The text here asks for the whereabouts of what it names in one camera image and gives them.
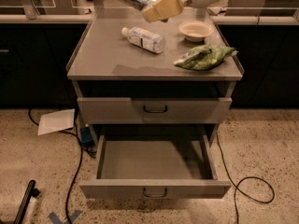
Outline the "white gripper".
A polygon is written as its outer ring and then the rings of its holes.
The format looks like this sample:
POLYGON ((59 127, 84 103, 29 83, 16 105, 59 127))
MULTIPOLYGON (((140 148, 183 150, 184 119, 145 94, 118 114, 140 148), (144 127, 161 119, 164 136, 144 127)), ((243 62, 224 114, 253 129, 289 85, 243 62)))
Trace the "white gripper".
MULTIPOLYGON (((219 0, 186 0, 188 7, 203 8, 219 0)), ((147 22, 166 21, 179 15, 184 8, 183 0, 157 0, 142 10, 142 16, 147 22)))

